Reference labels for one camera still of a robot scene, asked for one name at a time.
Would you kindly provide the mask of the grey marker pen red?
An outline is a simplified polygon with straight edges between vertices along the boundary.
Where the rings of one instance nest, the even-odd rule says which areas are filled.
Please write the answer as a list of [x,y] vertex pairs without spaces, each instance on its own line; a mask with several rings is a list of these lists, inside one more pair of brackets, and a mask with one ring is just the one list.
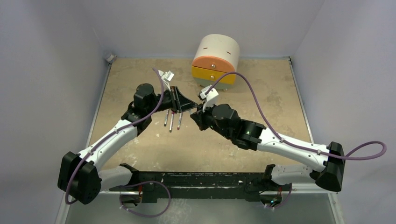
[[182,124],[183,113],[180,113],[178,123],[177,123],[177,130],[180,130]]

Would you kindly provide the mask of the grey marker pen blue tip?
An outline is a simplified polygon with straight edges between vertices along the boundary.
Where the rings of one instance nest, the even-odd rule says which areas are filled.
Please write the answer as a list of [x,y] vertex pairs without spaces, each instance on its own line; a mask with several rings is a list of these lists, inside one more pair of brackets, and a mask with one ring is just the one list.
[[170,117],[170,126],[169,126],[169,132],[171,133],[173,130],[173,123],[174,123],[174,112],[171,112],[171,117]]

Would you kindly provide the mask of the grey marker pen green tip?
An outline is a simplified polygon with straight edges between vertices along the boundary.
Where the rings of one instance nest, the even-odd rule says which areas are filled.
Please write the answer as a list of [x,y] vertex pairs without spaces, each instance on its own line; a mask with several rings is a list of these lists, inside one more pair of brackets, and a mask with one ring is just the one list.
[[167,112],[166,112],[165,119],[164,119],[164,126],[167,126],[169,113],[170,113],[170,109],[168,109]]

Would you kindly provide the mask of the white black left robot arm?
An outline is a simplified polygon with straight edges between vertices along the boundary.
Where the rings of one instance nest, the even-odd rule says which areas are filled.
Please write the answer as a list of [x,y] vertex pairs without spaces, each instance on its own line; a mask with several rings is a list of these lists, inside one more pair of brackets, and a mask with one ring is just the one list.
[[160,94],[155,94],[151,84],[139,85],[127,111],[105,136],[79,153],[68,152],[63,156],[57,186],[65,192],[65,203],[71,205],[79,201],[88,204],[98,195],[102,189],[99,170],[119,149],[149,126],[153,113],[166,110],[186,112],[197,106],[176,86],[163,87]]

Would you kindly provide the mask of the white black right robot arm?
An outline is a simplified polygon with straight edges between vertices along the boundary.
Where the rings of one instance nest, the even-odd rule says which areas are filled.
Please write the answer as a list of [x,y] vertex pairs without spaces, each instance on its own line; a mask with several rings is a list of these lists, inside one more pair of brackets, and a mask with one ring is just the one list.
[[345,169],[342,145],[332,141],[329,145],[312,144],[289,136],[277,138],[263,124],[241,119],[228,104],[203,109],[199,105],[190,115],[201,131],[208,128],[230,140],[238,148],[269,152],[295,160],[300,165],[267,166],[270,171],[262,177],[263,186],[273,190],[292,182],[313,182],[333,192],[340,192]]

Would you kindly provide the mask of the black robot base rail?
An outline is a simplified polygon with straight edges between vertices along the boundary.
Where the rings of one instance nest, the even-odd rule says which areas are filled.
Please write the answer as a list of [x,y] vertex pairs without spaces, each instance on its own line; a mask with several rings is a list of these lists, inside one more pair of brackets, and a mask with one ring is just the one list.
[[172,172],[139,171],[123,164],[132,172],[132,177],[124,186],[115,190],[141,191],[143,203],[155,203],[160,198],[172,199],[243,199],[260,202],[265,192],[278,201],[280,193],[291,188],[290,184],[279,185],[271,180],[268,165],[264,172]]

